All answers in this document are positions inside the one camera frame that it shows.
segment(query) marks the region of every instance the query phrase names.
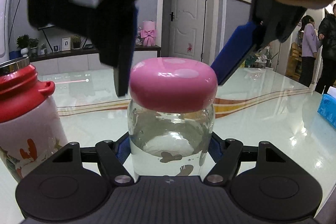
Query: blue tissue box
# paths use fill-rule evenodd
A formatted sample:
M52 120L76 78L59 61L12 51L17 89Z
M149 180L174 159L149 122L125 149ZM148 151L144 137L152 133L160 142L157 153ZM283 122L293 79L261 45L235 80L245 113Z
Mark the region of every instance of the blue tissue box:
M317 113L336 129L336 99L334 97L323 94Z

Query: black jacket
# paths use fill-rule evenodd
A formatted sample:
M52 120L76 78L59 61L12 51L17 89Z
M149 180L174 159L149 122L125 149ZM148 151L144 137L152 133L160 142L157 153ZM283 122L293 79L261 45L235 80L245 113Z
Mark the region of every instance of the black jacket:
M322 33L322 58L336 61L336 17L328 14L319 26L318 34Z

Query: door handle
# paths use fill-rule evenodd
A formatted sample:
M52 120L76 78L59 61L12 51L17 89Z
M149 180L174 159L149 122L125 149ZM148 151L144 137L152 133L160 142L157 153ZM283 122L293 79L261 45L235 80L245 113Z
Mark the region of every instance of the door handle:
M169 15L170 15L170 21L173 21L174 18L175 18L175 16L174 16L174 12L171 12L171 14L169 14Z

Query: pink lid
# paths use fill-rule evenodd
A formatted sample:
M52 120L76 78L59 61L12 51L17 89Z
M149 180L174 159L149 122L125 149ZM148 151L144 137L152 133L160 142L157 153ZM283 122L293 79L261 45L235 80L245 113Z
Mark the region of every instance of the pink lid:
M217 77L208 65L183 58L152 58L136 64L130 75L132 99L147 109L188 113L212 104Z

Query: glossy table surface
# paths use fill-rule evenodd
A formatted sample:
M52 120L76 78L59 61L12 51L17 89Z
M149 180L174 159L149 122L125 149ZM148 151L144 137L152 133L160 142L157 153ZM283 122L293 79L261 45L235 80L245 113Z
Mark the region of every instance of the glossy table surface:
M69 142L94 146L101 140L117 140L128 131L130 98L116 97L112 70L39 79L56 83L53 98ZM320 100L320 94L270 69L239 68L218 88L214 132L245 145L273 143L318 180L323 206L336 183L336 130L317 114ZM202 177L213 165L208 155ZM244 163L240 172L253 166ZM98 171L95 164L84 167ZM125 167L133 174L130 157ZM23 217L14 197L16 181L2 163L0 172L0 223L19 223Z

